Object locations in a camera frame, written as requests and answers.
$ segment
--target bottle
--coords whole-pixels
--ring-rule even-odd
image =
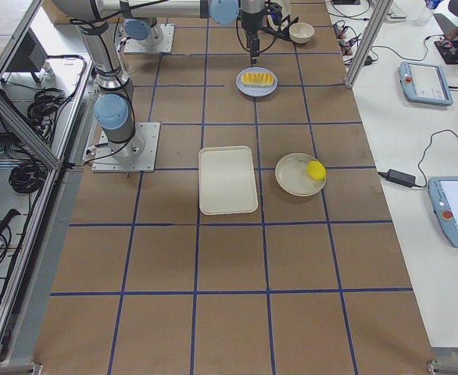
[[[427,4],[425,4],[425,8],[417,18],[417,25],[422,26],[429,22],[429,19],[435,12],[435,9],[438,7],[439,3],[442,0],[427,0]]]

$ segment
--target brown tiled table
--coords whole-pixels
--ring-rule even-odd
[[[292,11],[317,34],[259,59],[280,83],[267,98],[235,87],[249,57],[233,27],[175,20],[172,55],[125,57],[138,120],[162,122],[157,169],[85,170],[35,353],[46,373],[427,373],[431,348],[326,7]],[[198,210],[198,152],[223,145],[252,149],[253,213]],[[277,185],[290,152],[325,164],[320,194]]]

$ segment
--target yellow food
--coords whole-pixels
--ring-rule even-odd
[[[326,179],[326,169],[317,160],[307,163],[307,174],[313,180],[324,181]]]
[[[267,87],[274,83],[274,77],[270,73],[243,73],[242,83],[245,86]]]

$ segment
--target rectangular white tray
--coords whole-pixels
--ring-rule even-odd
[[[202,213],[252,213],[258,207],[249,147],[208,147],[199,151],[199,209]]]

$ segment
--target blue joint cap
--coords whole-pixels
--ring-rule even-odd
[[[94,116],[105,130],[120,129],[128,120],[128,104],[116,94],[101,96],[95,103]]]
[[[238,18],[238,13],[237,0],[212,0],[210,3],[210,17],[219,25],[230,25]]]
[[[136,41],[143,41],[149,36],[151,25],[144,20],[137,20],[135,18],[127,19],[123,23],[123,27],[128,36]]]

